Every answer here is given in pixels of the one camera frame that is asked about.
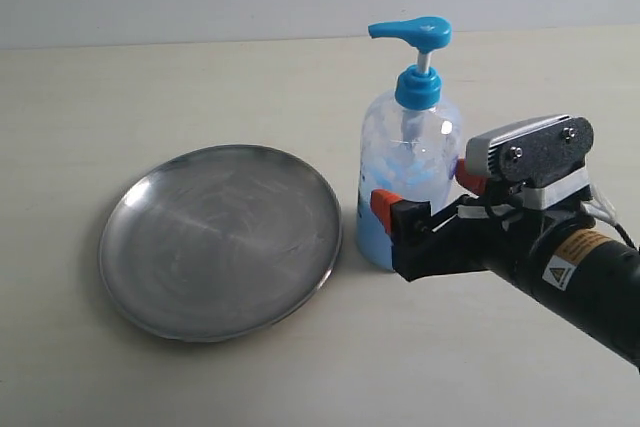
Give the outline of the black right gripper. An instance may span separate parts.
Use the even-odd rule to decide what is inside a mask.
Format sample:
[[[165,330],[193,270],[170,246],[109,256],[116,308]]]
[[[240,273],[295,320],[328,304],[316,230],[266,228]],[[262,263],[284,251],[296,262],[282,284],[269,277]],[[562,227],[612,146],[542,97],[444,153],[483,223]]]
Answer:
[[[484,193],[487,178],[470,174],[459,159],[455,179],[471,193]],[[561,233],[592,228],[595,219],[572,195],[556,207],[537,211],[510,200],[500,214],[486,196],[462,195],[432,213],[428,202],[413,202],[374,189],[370,208],[392,242],[392,267],[404,280],[492,271],[512,282],[531,267]]]

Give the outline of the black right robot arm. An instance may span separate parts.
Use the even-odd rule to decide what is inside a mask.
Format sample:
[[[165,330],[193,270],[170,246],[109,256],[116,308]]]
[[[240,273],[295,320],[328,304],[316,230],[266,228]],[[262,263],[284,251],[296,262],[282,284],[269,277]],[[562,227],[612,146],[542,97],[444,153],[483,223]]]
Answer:
[[[491,271],[622,357],[639,363],[639,250],[626,233],[603,235],[583,210],[583,188],[543,211],[527,209],[523,183],[470,175],[466,194],[439,212],[375,189],[370,207],[392,247],[392,268],[412,282]]]

